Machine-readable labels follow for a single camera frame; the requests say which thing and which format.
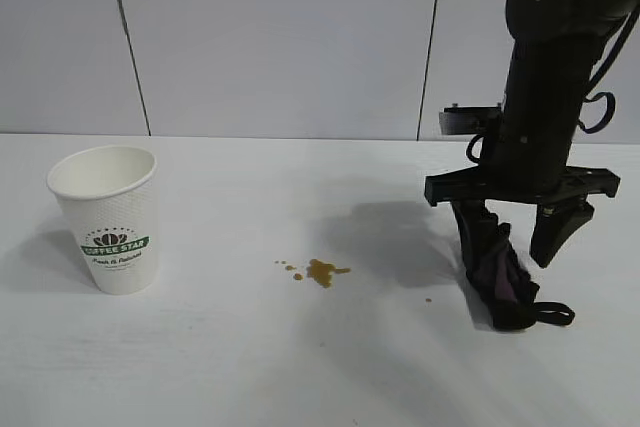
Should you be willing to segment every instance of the brown liquid stain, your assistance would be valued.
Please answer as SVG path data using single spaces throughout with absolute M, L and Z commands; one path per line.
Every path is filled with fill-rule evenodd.
M 340 275 L 348 274 L 349 272 L 351 272 L 351 269 L 336 269 L 335 265 L 321 262 L 318 259 L 311 260 L 309 267 L 307 267 L 307 277 L 315 280 L 325 289 L 331 287 L 333 274 Z

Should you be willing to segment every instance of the black cable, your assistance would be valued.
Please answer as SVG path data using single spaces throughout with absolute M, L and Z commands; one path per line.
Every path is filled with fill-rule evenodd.
M 609 69 L 611 69 L 611 66 L 615 63 L 615 61 L 618 60 L 618 56 L 620 55 L 620 52 L 622 52 L 624 45 L 627 43 L 627 40 L 629 40 L 629 37 L 631 36 L 633 29 L 638 23 L 639 17 L 640 17 L 640 5 L 636 6 L 636 8 L 629 14 L 629 17 L 627 17 L 627 20 L 624 26 L 622 27 L 622 31 L 620 32 L 620 35 L 618 35 L 618 38 L 616 39 L 616 43 L 613 44 L 613 47 L 611 48 L 611 52 L 609 52 L 609 55 L 604 60 L 604 62 L 602 62 L 602 65 L 600 66 L 598 71 L 591 78 L 591 80 L 589 81 L 589 84 L 587 85 L 587 92 L 586 92 L 584 101 L 590 104 L 593 102 L 597 102 L 603 97 L 606 97 L 607 111 L 604 114 L 604 117 L 602 118 L 602 120 L 600 120 L 600 122 L 598 122 L 594 127 L 591 127 L 591 128 L 587 128 L 581 120 L 578 120 L 578 127 L 580 127 L 580 129 L 586 134 L 595 134 L 596 132 L 600 132 L 606 126 L 609 125 L 611 120 L 613 120 L 613 115 L 615 114 L 615 111 L 616 111 L 616 98 L 611 92 L 600 92 L 599 94 L 594 96 L 592 99 L 590 99 L 588 96 L 593 91 L 593 89 L 595 89 L 598 86 L 598 84 L 604 78 L 604 76 L 607 75 L 607 72 L 609 72 Z
M 597 85 L 604 78 L 604 76 L 607 75 L 607 72 L 609 72 L 609 69 L 611 69 L 611 66 L 613 65 L 613 63 L 618 59 L 618 56 L 620 55 L 620 52 L 622 51 L 624 44 L 629 39 L 631 32 L 633 32 L 633 29 L 636 26 L 636 23 L 638 22 L 638 17 L 640 17 L 640 5 L 638 5 L 633 10 L 633 12 L 629 14 L 629 17 L 627 18 L 627 22 L 624 24 L 624 27 L 622 28 L 620 35 L 618 35 L 618 38 L 616 39 L 616 43 L 611 48 L 611 52 L 609 52 L 609 55 L 607 56 L 605 61 L 602 63 L 602 65 L 600 66 L 596 74 L 589 81 L 585 95 L 589 95 L 593 91 L 593 89 L 597 87 Z
M 484 134 L 478 134 L 473 139 L 471 139 L 471 142 L 469 142 L 469 145 L 467 146 L 467 159 L 469 159 L 474 164 L 479 164 L 480 158 L 473 155 L 473 148 L 483 138 Z

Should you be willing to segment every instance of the paper cup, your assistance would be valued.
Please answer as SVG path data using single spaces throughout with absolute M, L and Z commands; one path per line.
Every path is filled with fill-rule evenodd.
M 109 294 L 136 292 L 155 277 L 155 170 L 151 152 L 116 145 L 71 155 L 47 176 L 95 283 Z

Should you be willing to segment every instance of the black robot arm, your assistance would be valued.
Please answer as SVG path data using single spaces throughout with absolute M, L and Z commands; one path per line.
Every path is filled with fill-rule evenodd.
M 491 264 L 487 259 L 502 259 L 502 263 L 511 259 L 515 264 L 511 278 L 521 269 L 508 243 L 509 229 L 486 209 L 486 200 L 537 205 L 530 253 L 546 267 L 564 242 L 593 217 L 587 196 L 614 197 L 617 193 L 620 179 L 608 170 L 567 167 L 566 163 L 582 105 L 590 101 L 588 94 L 633 30 L 639 5 L 640 0 L 507 0 L 507 26 L 515 45 L 504 104 L 500 108 L 445 109 L 441 114 L 443 133 L 475 134 L 467 155 L 478 165 L 427 177 L 425 196 L 434 206 L 451 202 L 467 277 L 492 309 L 496 307 L 494 286 L 482 283 L 488 278 L 486 266 Z M 608 58 L 593 75 L 607 43 L 618 32 Z M 608 118 L 599 127 L 608 123 L 615 109 L 612 94 L 596 99 L 601 97 L 609 105 Z M 480 139 L 482 150 L 475 157 L 473 146 Z M 496 260 L 494 277 L 500 262 Z M 522 299 L 532 303 L 537 286 L 520 291 Z M 506 305 L 511 315 L 513 305 Z M 495 310 L 492 314 L 495 325 L 507 329 L 527 327 L 538 315 L 528 315 L 524 321 L 513 321 L 507 315 L 506 321 L 504 316 L 496 321 L 500 314 Z

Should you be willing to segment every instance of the white tabletop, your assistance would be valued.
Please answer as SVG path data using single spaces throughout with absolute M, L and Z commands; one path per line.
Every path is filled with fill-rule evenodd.
M 44 186 L 110 143 L 159 161 L 161 272 L 130 296 L 96 290 Z M 547 271 L 524 254 L 534 208 L 495 205 L 539 300 L 577 313 L 509 335 L 462 277 L 450 209 L 422 197 L 464 148 L 0 136 L 0 425 L 637 425 L 640 147 L 575 147 L 623 182 Z M 314 258 L 352 271 L 323 289 L 275 263 Z

